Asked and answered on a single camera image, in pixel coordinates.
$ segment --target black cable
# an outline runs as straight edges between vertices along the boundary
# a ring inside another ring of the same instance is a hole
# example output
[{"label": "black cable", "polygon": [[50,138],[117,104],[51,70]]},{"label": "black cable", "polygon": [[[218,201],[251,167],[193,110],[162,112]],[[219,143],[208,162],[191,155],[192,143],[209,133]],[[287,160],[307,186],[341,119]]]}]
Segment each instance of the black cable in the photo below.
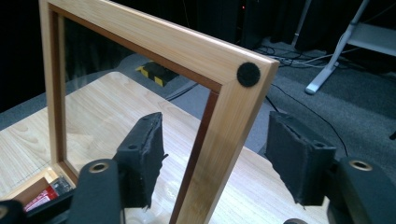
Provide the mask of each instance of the black cable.
[{"label": "black cable", "polygon": [[276,106],[272,103],[272,101],[270,100],[270,98],[268,96],[265,96],[265,99],[267,99],[268,103],[270,103],[270,105],[272,106],[272,108],[276,111],[279,112],[279,110],[276,108]]},{"label": "black cable", "polygon": [[289,98],[291,98],[292,100],[294,100],[295,102],[299,103],[300,105],[302,105],[303,107],[305,107],[306,109],[308,109],[309,111],[311,111],[312,113],[314,113],[315,115],[317,115],[319,118],[321,118],[324,122],[326,122],[327,124],[329,124],[329,126],[332,128],[332,130],[334,131],[334,133],[337,135],[338,139],[340,140],[341,144],[344,147],[344,151],[346,153],[346,156],[348,157],[348,153],[347,153],[347,146],[344,143],[343,139],[341,138],[341,136],[338,134],[338,132],[335,130],[335,128],[330,124],[329,121],[327,121],[325,118],[323,118],[320,114],[318,114],[317,112],[315,112],[313,109],[309,108],[307,105],[303,104],[302,102],[300,102],[299,100],[297,100],[296,98],[294,98],[293,96],[287,94],[285,91],[283,91],[280,87],[278,87],[275,84],[271,84],[272,86],[276,87],[277,89],[279,89],[280,91],[282,91],[285,95],[289,96]]},{"label": "black cable", "polygon": [[192,90],[192,89],[193,89],[194,87],[196,87],[197,85],[198,85],[198,83],[194,83],[192,86],[186,88],[185,90],[183,90],[183,91],[181,91],[181,92],[178,92],[177,94],[175,94],[175,95],[173,95],[173,96],[167,97],[165,100],[167,100],[167,101],[173,101],[173,100],[175,100],[176,98],[178,98],[178,97],[182,96],[183,94],[185,94],[186,92]]}]

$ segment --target black curtain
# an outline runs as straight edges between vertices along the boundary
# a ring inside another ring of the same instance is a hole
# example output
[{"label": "black curtain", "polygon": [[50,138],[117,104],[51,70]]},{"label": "black curtain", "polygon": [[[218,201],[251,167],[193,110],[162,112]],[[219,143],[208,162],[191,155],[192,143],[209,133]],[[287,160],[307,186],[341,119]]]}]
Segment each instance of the black curtain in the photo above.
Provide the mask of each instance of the black curtain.
[{"label": "black curtain", "polygon": [[305,0],[264,0],[264,36],[272,42],[291,44],[301,18]]},{"label": "black curtain", "polygon": [[0,9],[0,112],[45,91],[38,1],[5,1]]}]

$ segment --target wooden frame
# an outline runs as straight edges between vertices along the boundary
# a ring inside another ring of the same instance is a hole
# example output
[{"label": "wooden frame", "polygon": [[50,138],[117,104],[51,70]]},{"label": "wooden frame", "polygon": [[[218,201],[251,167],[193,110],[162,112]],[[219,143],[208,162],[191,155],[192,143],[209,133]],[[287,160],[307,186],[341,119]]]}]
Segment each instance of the wooden frame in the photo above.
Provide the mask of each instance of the wooden frame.
[{"label": "wooden frame", "polygon": [[[51,162],[74,181],[78,173],[67,161],[65,147],[63,17],[211,90],[171,217],[171,223],[208,222],[278,62],[106,0],[40,0],[40,15]],[[251,87],[237,79],[243,63],[254,63],[260,71]]]}]

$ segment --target yellow and black striped object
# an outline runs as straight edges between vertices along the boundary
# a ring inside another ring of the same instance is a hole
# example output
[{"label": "yellow and black striped object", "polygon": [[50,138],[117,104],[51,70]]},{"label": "yellow and black striped object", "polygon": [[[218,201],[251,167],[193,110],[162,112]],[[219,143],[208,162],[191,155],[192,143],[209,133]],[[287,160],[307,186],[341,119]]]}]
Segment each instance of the yellow and black striped object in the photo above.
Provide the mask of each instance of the yellow and black striped object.
[{"label": "yellow and black striped object", "polygon": [[145,63],[144,65],[137,67],[135,70],[139,71],[143,76],[155,81],[155,83],[162,87],[178,76],[178,74],[155,62]]}]

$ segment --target black foam pad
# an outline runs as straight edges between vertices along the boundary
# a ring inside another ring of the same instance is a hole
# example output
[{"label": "black foam pad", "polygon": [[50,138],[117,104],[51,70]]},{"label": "black foam pad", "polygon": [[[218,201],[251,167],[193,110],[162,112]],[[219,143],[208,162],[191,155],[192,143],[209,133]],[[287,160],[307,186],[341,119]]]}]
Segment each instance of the black foam pad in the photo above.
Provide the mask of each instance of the black foam pad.
[{"label": "black foam pad", "polygon": [[322,205],[320,186],[333,162],[335,147],[294,117],[272,111],[265,156],[279,173],[294,201]]}]

